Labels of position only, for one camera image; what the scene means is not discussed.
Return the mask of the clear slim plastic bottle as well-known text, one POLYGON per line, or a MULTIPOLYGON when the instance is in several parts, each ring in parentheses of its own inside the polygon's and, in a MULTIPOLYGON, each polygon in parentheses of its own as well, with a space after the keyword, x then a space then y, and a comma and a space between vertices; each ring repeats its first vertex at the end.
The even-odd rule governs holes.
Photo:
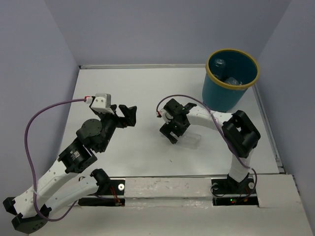
POLYGON ((226 62, 223 59, 215 59, 211 65, 211 72, 212 74, 220 81, 225 80, 225 68, 226 62))

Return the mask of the green label plastic bottle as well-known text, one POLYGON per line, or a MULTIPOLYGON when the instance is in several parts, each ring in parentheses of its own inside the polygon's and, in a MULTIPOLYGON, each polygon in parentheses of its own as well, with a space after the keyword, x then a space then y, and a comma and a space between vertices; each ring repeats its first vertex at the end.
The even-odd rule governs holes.
POLYGON ((233 78, 233 77, 229 77, 227 78, 225 81, 224 81, 226 84, 229 84, 229 85, 233 85, 233 86, 241 86, 242 85, 242 82, 233 78))

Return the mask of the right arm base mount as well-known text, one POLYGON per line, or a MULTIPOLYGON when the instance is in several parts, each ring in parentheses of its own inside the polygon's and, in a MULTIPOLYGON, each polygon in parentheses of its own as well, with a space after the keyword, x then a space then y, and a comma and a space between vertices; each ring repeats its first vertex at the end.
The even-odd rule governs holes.
POLYGON ((210 191, 213 206, 259 206, 256 181, 247 175, 241 182, 230 176, 211 180, 210 191))

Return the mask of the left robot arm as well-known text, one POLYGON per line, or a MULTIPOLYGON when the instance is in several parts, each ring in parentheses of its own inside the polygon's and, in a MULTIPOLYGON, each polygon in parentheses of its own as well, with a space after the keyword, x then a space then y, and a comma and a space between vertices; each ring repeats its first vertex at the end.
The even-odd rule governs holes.
POLYGON ((14 229, 32 234, 52 221, 50 214, 82 197, 114 194, 112 181, 103 169, 93 170, 66 189, 62 187, 97 161, 95 154, 105 152, 116 129, 135 126, 136 111, 135 106, 111 105, 105 111, 96 111, 97 119, 86 120, 74 141, 40 179, 34 177, 28 190, 3 201, 5 210, 14 215, 14 229))

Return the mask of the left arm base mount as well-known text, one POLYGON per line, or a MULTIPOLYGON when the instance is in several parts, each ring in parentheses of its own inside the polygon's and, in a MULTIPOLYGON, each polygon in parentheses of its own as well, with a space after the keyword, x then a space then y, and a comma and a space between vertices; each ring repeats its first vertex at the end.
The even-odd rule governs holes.
POLYGON ((78 200, 81 207, 123 207, 125 183, 123 178, 110 178, 103 169, 90 174, 96 180, 97 191, 78 200))

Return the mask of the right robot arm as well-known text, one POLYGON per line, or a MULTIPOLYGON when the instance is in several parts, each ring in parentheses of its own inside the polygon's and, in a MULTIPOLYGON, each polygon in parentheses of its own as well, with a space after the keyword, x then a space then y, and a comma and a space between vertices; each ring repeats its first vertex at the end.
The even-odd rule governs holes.
POLYGON ((245 186, 244 180, 249 175, 250 160, 261 134, 248 115, 241 110, 234 113, 222 113, 210 110, 204 103, 192 98, 193 103, 180 104, 175 96, 167 97, 168 102, 162 109, 157 104, 156 115, 164 120, 160 128, 172 144, 183 136, 191 125, 198 125, 216 130, 232 153, 232 162, 227 175, 226 186, 230 192, 237 193, 245 186))

